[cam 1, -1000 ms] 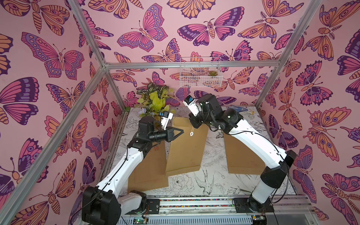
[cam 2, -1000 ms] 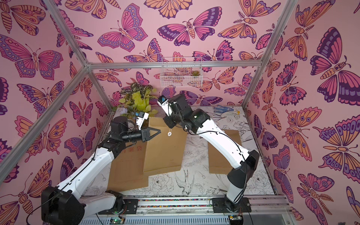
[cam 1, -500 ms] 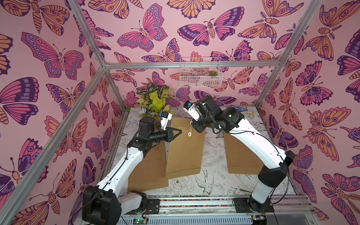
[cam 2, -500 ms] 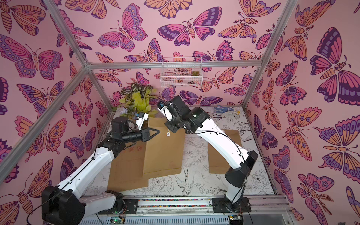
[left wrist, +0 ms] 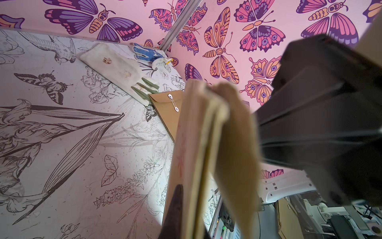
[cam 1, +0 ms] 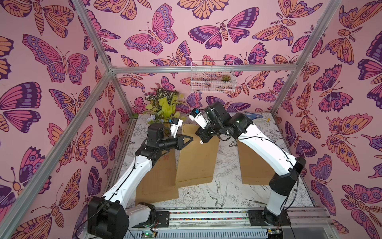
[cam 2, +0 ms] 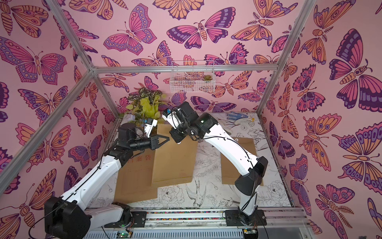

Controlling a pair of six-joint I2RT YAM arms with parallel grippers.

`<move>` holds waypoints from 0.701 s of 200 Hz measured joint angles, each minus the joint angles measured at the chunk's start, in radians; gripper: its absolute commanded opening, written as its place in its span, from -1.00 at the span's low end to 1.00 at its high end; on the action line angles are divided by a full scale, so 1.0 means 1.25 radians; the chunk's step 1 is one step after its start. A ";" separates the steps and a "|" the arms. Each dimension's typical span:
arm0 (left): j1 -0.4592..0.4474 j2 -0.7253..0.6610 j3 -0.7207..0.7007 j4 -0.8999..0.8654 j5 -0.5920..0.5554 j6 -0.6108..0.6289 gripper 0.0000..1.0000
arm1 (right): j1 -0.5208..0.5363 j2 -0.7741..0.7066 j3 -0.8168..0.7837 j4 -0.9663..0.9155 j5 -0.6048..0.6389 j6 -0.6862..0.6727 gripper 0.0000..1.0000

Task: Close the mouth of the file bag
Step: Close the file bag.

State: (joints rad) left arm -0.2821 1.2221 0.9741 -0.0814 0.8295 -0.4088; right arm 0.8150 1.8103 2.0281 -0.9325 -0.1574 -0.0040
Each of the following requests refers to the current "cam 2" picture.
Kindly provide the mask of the brown kraft file bag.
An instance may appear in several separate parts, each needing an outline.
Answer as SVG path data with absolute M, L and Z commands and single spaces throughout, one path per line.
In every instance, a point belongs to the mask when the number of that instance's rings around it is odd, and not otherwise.
M 170 135 L 172 126 L 159 124 L 157 133 L 169 141 L 155 150 L 152 185 L 165 187 L 190 183 L 193 179 L 198 142 L 186 137 L 177 144 Z

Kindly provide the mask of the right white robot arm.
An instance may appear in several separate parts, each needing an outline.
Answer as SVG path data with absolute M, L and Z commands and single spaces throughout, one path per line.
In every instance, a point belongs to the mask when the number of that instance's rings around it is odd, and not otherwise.
M 248 217 L 252 216 L 257 209 L 257 188 L 265 176 L 268 160 L 246 150 L 212 115 L 198 115 L 188 102 L 183 102 L 179 107 L 167 108 L 163 111 L 162 118 L 173 127 L 170 135 L 176 143 L 181 143 L 186 137 L 193 141 L 205 141 L 218 149 L 235 166 L 240 173 L 235 181 L 235 187 L 241 193 L 239 211 Z

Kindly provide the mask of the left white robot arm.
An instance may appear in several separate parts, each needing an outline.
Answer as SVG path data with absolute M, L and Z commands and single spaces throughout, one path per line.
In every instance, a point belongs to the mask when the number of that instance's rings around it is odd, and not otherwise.
M 45 232 L 59 239 L 82 239 L 96 228 L 112 224 L 133 224 L 130 207 L 122 203 L 89 209 L 88 206 L 103 185 L 133 157 L 135 151 L 155 150 L 164 145 L 161 135 L 141 139 L 118 138 L 99 163 L 60 197 L 51 197 L 44 205 Z

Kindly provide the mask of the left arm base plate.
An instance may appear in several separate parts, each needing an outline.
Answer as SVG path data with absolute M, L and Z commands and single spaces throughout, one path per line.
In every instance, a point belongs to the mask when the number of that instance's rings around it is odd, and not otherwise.
M 144 228 L 147 218 L 146 211 L 123 213 L 122 218 L 115 222 L 104 225 L 104 228 Z

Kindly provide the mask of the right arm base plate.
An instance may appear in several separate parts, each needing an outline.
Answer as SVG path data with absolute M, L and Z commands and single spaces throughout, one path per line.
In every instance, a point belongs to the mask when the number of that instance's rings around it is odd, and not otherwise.
M 250 216 L 244 214 L 239 209 L 225 210 L 223 212 L 228 226 L 266 226 L 267 221 L 263 210 L 255 210 Z

